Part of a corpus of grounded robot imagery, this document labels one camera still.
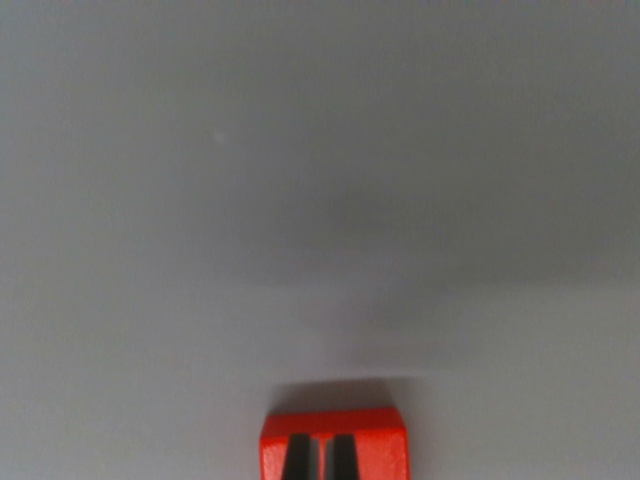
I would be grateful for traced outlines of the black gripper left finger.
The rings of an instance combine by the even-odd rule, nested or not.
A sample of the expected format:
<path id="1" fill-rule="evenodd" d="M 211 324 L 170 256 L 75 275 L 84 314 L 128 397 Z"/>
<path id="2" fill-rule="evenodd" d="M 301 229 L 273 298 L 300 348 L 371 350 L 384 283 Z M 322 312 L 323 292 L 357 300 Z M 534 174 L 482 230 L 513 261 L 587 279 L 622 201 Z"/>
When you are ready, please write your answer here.
<path id="1" fill-rule="evenodd" d="M 307 433 L 289 437 L 282 480 L 319 479 L 319 441 Z"/>

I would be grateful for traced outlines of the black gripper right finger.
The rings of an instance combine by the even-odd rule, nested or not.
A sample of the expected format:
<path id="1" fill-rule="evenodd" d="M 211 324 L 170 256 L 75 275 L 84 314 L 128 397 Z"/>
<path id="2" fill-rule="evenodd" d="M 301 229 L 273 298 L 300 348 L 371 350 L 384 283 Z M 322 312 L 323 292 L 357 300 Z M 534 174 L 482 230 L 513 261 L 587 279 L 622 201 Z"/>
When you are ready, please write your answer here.
<path id="1" fill-rule="evenodd" d="M 337 434 L 326 443 L 325 480 L 359 480 L 359 465 L 354 434 Z"/>

